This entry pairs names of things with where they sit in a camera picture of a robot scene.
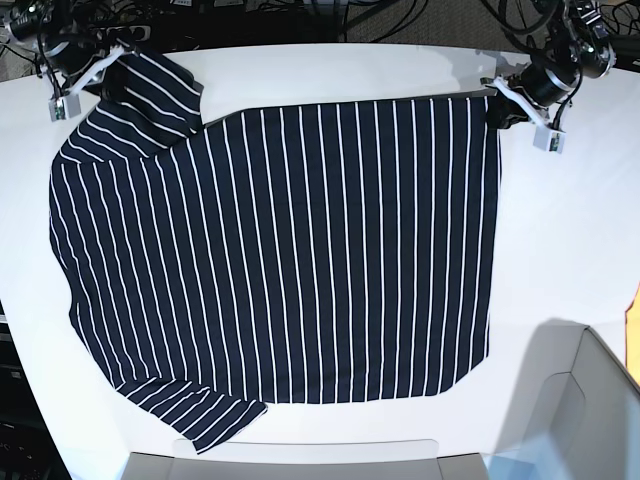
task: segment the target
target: navy striped garment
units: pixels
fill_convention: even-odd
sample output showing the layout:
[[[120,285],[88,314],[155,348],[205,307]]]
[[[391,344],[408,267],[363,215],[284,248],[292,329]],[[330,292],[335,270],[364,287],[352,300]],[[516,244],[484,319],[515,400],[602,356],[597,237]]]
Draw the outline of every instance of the navy striped garment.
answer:
[[[51,169],[71,323],[204,452],[265,403],[435,395],[489,352],[500,176],[487,100],[265,108],[203,127],[152,53]]]

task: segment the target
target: shirt sleeve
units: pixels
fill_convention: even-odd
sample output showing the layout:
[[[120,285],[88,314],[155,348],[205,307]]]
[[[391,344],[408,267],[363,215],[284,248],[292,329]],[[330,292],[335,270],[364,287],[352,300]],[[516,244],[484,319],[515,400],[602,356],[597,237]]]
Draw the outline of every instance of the shirt sleeve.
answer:
[[[106,73],[102,100],[62,145],[60,163],[151,158],[202,130],[202,86],[163,55],[138,48]]]
[[[267,411],[257,400],[244,401],[190,381],[149,378],[127,381],[117,390],[191,440],[199,454],[227,441]]]

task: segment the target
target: table surface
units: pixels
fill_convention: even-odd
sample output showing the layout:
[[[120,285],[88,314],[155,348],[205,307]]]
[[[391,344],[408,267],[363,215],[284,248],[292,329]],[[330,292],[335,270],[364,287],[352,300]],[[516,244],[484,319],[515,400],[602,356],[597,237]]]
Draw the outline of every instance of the table surface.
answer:
[[[261,106],[469,92],[496,61],[526,58],[400,45],[295,45],[180,53],[205,86],[205,122]],[[70,471],[119,478],[129,452],[196,458],[189,442],[109,386],[68,318],[49,245],[55,152],[80,120],[52,124],[46,85],[0,84],[0,298],[25,372]],[[82,96],[83,112],[96,100]],[[273,405],[201,459],[273,463],[402,460],[517,447],[543,382],[568,371],[583,325],[624,360],[640,278],[640,76],[586,79],[562,155],[532,125],[501,134],[491,354],[445,394],[366,404]]]

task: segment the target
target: black cable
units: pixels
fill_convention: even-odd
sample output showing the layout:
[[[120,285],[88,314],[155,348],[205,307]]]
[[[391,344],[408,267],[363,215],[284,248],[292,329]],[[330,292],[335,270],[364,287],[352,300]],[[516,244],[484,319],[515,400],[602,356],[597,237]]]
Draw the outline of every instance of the black cable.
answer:
[[[418,0],[413,0],[413,2],[411,3],[411,7],[407,11],[407,13],[405,13],[404,16],[400,19],[400,21],[398,23],[396,23],[393,26],[393,28],[391,28],[391,30],[389,30],[387,33],[385,33],[381,37],[378,37],[378,38],[376,38],[374,40],[371,40],[371,43],[378,43],[378,42],[384,40],[385,38],[388,38],[391,35],[395,35],[397,32],[399,32],[401,30],[400,26],[404,23],[404,21],[407,18],[409,18],[409,16],[413,13],[413,11],[415,10],[417,5],[418,5]]]
[[[507,1],[508,0],[500,0],[498,5],[498,15],[503,18],[507,17]],[[554,72],[557,70],[558,66],[556,63],[547,56],[547,52],[545,50],[537,48],[531,35],[527,36],[526,43],[522,43],[514,34],[507,31],[504,31],[504,36],[516,50],[528,54],[532,61],[537,62]]]
[[[44,43],[42,42],[42,25],[44,24],[44,19],[47,16],[46,11],[43,11],[40,15],[40,23],[38,25],[38,33],[36,34],[36,38],[38,40],[38,51],[40,52],[40,56],[42,57],[42,61],[47,66],[47,76],[51,81],[51,85],[53,85],[53,92],[55,97],[62,96],[62,88],[60,88],[60,84],[58,83],[58,79],[53,71],[53,67],[51,66],[51,62],[44,53]]]
[[[638,10],[638,7],[636,7],[635,4],[630,1],[623,2],[620,5],[616,6],[600,6],[600,14],[602,15],[602,20],[607,25],[607,29],[610,32],[616,33],[617,35],[622,35],[623,32],[621,31],[621,27],[624,27],[627,29],[626,35],[632,35],[634,31],[640,33],[640,19],[636,18],[629,10],[632,6],[634,9]],[[607,12],[605,12],[604,10],[605,7],[610,7]],[[625,23],[618,18],[618,11],[620,10],[622,10],[629,18],[629,23]]]
[[[301,10],[305,8],[304,4],[298,1],[293,1],[293,2],[287,2],[284,0],[271,0],[271,1],[276,3],[263,2],[260,5],[258,5],[255,10],[270,11],[270,12],[288,12],[292,10]],[[315,3],[313,3],[312,5],[314,9],[318,8]]]
[[[11,52],[11,53],[13,53],[16,57],[20,57],[20,58],[22,58],[23,60],[26,60],[27,62],[29,62],[29,63],[31,63],[31,64],[33,64],[33,65],[35,65],[35,64],[36,64],[35,60],[33,60],[32,58],[25,57],[25,56],[24,56],[24,55],[22,55],[21,53],[16,52],[13,48],[11,48],[11,47],[8,45],[8,42],[7,42],[7,43],[3,43],[3,44],[2,44],[2,50],[0,50],[0,56],[2,56],[2,54],[3,54],[5,51],[7,51],[7,52]]]
[[[580,87],[582,86],[583,78],[584,78],[584,72],[582,70],[582,65],[578,65],[578,84],[576,85],[576,88],[573,89],[573,92],[571,92],[569,96],[565,98],[564,101],[560,104],[560,108],[558,108],[558,111],[556,112],[556,116],[553,118],[554,130],[560,129],[560,120],[562,119],[562,114],[564,113],[564,109],[567,108],[567,105],[569,104],[571,99],[575,97],[576,93],[578,93],[578,90],[580,90]]]
[[[482,5],[484,5],[484,8],[487,10],[487,12],[489,12],[491,16],[498,21],[498,23],[500,24],[503,30],[513,35],[530,35],[532,33],[537,32],[541,28],[544,28],[547,25],[547,23],[549,23],[549,20],[551,20],[553,15],[556,13],[556,9],[560,5],[561,1],[562,0],[554,0],[551,6],[549,7],[549,10],[544,12],[536,23],[534,23],[530,27],[524,27],[524,28],[515,28],[514,26],[510,25],[509,22],[507,22],[506,18],[503,18],[502,15],[500,15],[498,12],[495,11],[495,9],[491,6],[488,0],[480,0],[480,3],[482,3]]]
[[[518,13],[520,14],[520,20],[522,20],[522,27],[527,28],[527,21],[524,18],[524,10],[522,9],[522,1],[516,0],[516,6],[518,7]]]
[[[375,3],[366,3],[366,4],[355,4],[356,6],[361,7],[369,7],[361,14],[357,15],[355,18],[352,18],[347,22],[346,28],[351,30],[353,27],[360,25],[363,22],[366,22],[368,19],[376,16],[381,13],[385,9],[389,8],[392,3],[401,2],[402,0],[379,0]]]
[[[388,0],[355,0],[355,1],[350,1],[348,3],[348,5],[353,5],[355,7],[373,7],[374,5],[377,5],[379,3],[384,3],[387,2]]]
[[[402,27],[398,28],[395,32],[393,32],[392,35],[395,35],[396,33],[401,32],[402,30],[406,29],[410,25],[413,25],[416,22],[416,20],[418,20],[418,18],[420,18],[422,16],[424,11],[427,9],[428,5],[429,5],[429,0],[425,0],[424,4],[420,8],[420,10],[418,10],[418,13],[416,13],[416,15],[411,20],[409,20],[407,23],[405,23]]]
[[[347,28],[347,20],[349,19],[349,4],[347,3],[346,8],[344,9],[344,17],[342,18],[342,36],[344,43],[349,43],[349,38],[347,37],[348,28]]]

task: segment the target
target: orange object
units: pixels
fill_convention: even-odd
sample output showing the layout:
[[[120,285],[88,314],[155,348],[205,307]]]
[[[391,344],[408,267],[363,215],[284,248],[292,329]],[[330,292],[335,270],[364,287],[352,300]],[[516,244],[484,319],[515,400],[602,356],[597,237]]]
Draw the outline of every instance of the orange object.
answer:
[[[640,288],[627,310],[626,322],[627,370],[640,384]]]

